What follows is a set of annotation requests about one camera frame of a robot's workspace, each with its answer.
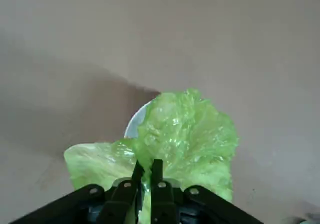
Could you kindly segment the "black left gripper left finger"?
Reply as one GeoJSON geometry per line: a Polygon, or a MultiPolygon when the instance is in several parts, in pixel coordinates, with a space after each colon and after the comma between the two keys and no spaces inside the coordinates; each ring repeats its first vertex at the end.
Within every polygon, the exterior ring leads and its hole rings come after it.
{"type": "Polygon", "coordinates": [[[143,174],[136,162],[132,176],[117,179],[108,190],[88,184],[12,223],[138,223],[143,174]]]}

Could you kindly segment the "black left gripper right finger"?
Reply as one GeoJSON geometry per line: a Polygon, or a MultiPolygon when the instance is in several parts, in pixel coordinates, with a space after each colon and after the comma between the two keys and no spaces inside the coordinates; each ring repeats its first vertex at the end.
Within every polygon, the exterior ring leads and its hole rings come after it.
{"type": "Polygon", "coordinates": [[[261,223],[203,186],[182,190],[175,179],[163,178],[161,159],[151,170],[151,223],[261,223]]]}

